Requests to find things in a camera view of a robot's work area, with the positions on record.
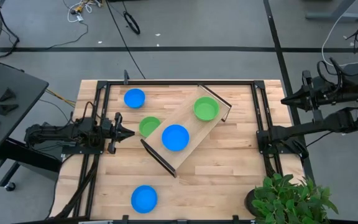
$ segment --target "blue bowl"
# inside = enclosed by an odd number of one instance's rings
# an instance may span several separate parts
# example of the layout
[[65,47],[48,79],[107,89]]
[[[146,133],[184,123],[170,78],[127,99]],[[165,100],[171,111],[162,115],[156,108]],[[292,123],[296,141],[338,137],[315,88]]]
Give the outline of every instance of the blue bowl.
[[152,187],[141,185],[132,193],[131,204],[135,211],[149,213],[156,206],[157,199],[157,193]]
[[124,95],[124,102],[130,108],[141,108],[144,104],[146,96],[140,89],[130,89]]
[[162,144],[171,151],[183,150],[189,143],[189,132],[179,124],[165,128],[162,133]]

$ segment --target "potted plant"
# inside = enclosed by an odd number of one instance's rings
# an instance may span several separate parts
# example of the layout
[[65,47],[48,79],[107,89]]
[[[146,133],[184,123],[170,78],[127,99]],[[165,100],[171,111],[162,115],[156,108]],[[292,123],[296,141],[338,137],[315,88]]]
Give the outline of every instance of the potted plant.
[[315,186],[311,179],[291,184],[292,175],[266,177],[263,187],[251,190],[245,205],[256,216],[257,223],[318,224],[329,223],[324,206],[338,214],[329,200],[329,188]]

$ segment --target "black desk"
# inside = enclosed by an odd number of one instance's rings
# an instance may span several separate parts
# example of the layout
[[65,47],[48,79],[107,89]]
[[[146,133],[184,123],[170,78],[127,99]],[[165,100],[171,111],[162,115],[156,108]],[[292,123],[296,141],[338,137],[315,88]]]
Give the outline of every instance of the black desk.
[[[19,107],[9,112],[6,116],[0,115],[0,167],[6,159],[13,159],[58,172],[60,161],[29,150],[23,143],[9,138],[9,135],[42,96],[48,87],[48,83],[0,64],[0,91],[4,91],[7,87],[15,93],[16,98],[8,99],[1,104],[18,104]],[[16,169],[10,170],[10,174],[7,174],[8,180]]]

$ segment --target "plant pot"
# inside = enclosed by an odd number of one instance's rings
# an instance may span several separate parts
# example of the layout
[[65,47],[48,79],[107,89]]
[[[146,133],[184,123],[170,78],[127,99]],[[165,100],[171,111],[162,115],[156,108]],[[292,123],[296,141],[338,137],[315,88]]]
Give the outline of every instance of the plant pot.
[[246,206],[246,208],[248,209],[248,211],[254,215],[254,216],[259,216],[259,211],[257,208],[255,208],[253,205],[252,205],[252,201],[255,200],[255,189],[254,190],[251,190],[247,196],[246,196],[246,199],[244,200],[244,205]]

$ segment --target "chair wheel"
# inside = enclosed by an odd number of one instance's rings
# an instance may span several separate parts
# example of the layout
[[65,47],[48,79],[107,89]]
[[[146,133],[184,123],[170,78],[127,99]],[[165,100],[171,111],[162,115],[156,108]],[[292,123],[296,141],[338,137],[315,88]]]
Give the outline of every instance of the chair wheel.
[[10,192],[13,191],[16,188],[16,184],[13,182],[8,182],[7,185],[5,185],[5,190]]

